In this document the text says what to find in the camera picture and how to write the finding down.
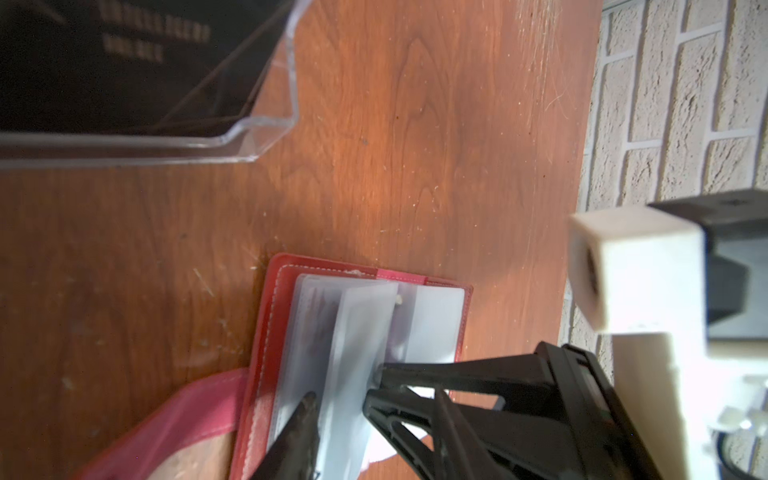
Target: mortar line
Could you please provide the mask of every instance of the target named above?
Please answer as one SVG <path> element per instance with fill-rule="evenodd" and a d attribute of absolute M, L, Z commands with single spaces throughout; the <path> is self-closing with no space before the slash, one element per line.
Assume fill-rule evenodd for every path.
<path fill-rule="evenodd" d="M 685 8 L 686 0 L 677 0 L 677 32 L 679 33 L 683 29 L 685 22 Z M 661 189 L 664 185 L 664 174 L 667 169 L 667 149 L 665 146 L 669 142 L 670 130 L 672 129 L 672 111 L 674 102 L 677 98 L 677 76 L 680 73 L 680 52 L 683 47 L 680 44 L 675 44 L 674 60 L 672 62 L 672 82 L 670 83 L 670 96 L 667 101 L 667 117 L 664 119 L 664 133 L 661 136 L 661 151 L 659 154 L 659 170 L 656 173 L 656 193 L 654 200 L 659 201 L 661 198 Z"/>
<path fill-rule="evenodd" d="M 724 9 L 725 9 L 725 25 L 728 25 L 728 14 L 730 11 L 730 0 L 726 0 L 724 2 Z M 696 192 L 696 195 L 701 195 L 704 192 L 704 188 L 707 185 L 707 176 L 710 171 L 710 147 L 712 146 L 712 142 L 710 141 L 710 138 L 713 136 L 714 132 L 714 122 L 715 122 L 715 110 L 717 109 L 717 92 L 720 90 L 720 80 L 723 78 L 723 62 L 725 61 L 725 50 L 726 50 L 726 41 L 727 41 L 727 35 L 726 31 L 723 32 L 722 35 L 720 35 L 720 41 L 717 42 L 717 58 L 715 60 L 715 64 L 717 65 L 717 71 L 715 72 L 715 78 L 714 78 L 714 84 L 712 86 L 712 91 L 710 92 L 709 99 L 710 99 L 710 105 L 709 109 L 707 109 L 707 120 L 704 123 L 706 130 L 704 130 L 704 135 L 702 135 L 701 138 L 701 154 L 699 157 L 699 165 L 702 166 L 701 168 L 701 179 L 699 182 L 699 191 Z"/>

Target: clear plastic container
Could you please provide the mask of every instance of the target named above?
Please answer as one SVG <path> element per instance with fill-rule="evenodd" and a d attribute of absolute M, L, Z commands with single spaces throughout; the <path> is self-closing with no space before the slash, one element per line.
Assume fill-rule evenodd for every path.
<path fill-rule="evenodd" d="M 293 35 L 311 0 L 299 0 L 251 115 L 219 137 L 0 132 L 0 168 L 215 164 L 254 161 L 299 119 Z"/>

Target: red wallet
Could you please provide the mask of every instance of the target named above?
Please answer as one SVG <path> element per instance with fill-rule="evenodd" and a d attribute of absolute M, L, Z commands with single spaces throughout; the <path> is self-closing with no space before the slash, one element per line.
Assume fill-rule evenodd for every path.
<path fill-rule="evenodd" d="M 461 360 L 472 287 L 451 280 L 279 253 L 266 271 L 249 369 L 198 380 L 86 465 L 81 480 L 145 480 L 174 452 L 237 429 L 230 480 L 247 480 L 266 454 L 296 278 L 303 273 L 464 289 L 455 361 Z"/>

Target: wood grain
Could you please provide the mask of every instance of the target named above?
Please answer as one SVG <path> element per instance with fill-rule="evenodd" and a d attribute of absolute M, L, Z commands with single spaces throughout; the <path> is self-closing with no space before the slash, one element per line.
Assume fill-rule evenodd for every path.
<path fill-rule="evenodd" d="M 474 284 L 466 359 L 555 341 L 600 7 L 316 0 L 255 164 L 2 172 L 0 475 L 64 478 L 245 366 L 280 251 Z"/>

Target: white stitching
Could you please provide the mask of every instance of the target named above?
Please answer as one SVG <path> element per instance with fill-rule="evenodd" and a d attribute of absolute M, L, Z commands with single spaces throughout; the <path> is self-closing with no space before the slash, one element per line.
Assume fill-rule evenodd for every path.
<path fill-rule="evenodd" d="M 250 433 L 248 434 L 248 443 L 246 445 L 246 451 L 245 451 L 245 461 L 243 462 L 243 474 L 240 477 L 242 480 L 245 480 L 246 473 L 248 472 L 248 464 L 250 462 L 250 456 L 251 456 L 250 447 L 253 444 L 253 435 L 256 433 L 256 407 L 257 407 L 256 400 L 259 398 L 259 394 L 261 392 L 261 380 L 264 377 L 264 364 L 266 363 L 266 351 L 270 344 L 270 330 L 272 329 L 272 315 L 275 313 L 275 301 L 277 300 L 277 290 L 280 288 L 280 274 L 283 272 L 283 269 L 286 268 L 287 266 L 293 266 L 296 268 L 302 268 L 307 270 L 322 270 L 325 272 L 346 273 L 345 270 L 335 270 L 332 268 L 323 268 L 321 266 L 294 265 L 292 263 L 283 265 L 277 270 L 277 274 L 275 276 L 275 290 L 272 292 L 272 303 L 270 304 L 270 317 L 266 322 L 266 335 L 264 336 L 264 353 L 261 356 L 259 382 L 257 383 L 257 386 L 256 386 L 256 395 L 253 398 L 253 411 L 252 411 L 253 418 L 250 421 Z M 363 272 L 361 273 L 364 276 L 374 277 L 371 273 L 363 273 Z"/>
<path fill-rule="evenodd" d="M 396 276 L 396 275 L 388 276 L 388 275 L 385 274 L 385 275 L 379 276 L 378 278 L 382 278 L 384 280 L 398 280 L 400 282 L 411 283 L 413 280 L 416 280 L 418 278 L 421 278 L 421 280 L 425 280 L 426 277 L 420 276 L 420 275 L 414 275 L 411 278 L 405 278 L 405 277 L 402 277 L 402 276 Z"/>

